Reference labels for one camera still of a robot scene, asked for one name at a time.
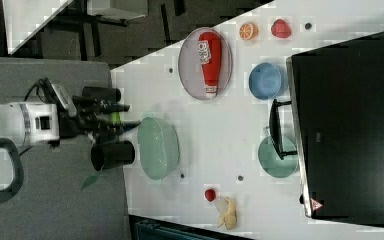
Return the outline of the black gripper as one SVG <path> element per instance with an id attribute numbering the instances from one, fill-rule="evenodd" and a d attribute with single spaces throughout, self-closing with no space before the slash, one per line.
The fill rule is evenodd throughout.
<path id="1" fill-rule="evenodd" d="M 114 129 L 130 131 L 141 124 L 140 121 L 111 122 L 98 118 L 98 114 L 127 112 L 130 106 L 114 104 L 95 94 L 69 96 L 62 86 L 52 84 L 48 78 L 38 80 L 38 90 L 43 92 L 43 103 L 56 106 L 60 139 L 86 135 L 93 141 L 100 141 L 104 136 L 113 135 Z"/>

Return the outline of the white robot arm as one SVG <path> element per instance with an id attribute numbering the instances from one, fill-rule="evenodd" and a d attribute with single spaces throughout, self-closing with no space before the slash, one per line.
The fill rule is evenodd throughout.
<path id="1" fill-rule="evenodd" d="M 126 164 L 135 159 L 128 141 L 119 142 L 122 134 L 138 127 L 138 121 L 112 122 L 104 116 L 127 112 L 128 105 L 90 96 L 69 96 L 60 85 L 43 78 L 30 90 L 37 102 L 0 104 L 0 204 L 21 189 L 24 169 L 21 156 L 34 146 L 57 147 L 62 140 L 84 135 L 93 143 L 92 165 L 97 171 Z"/>

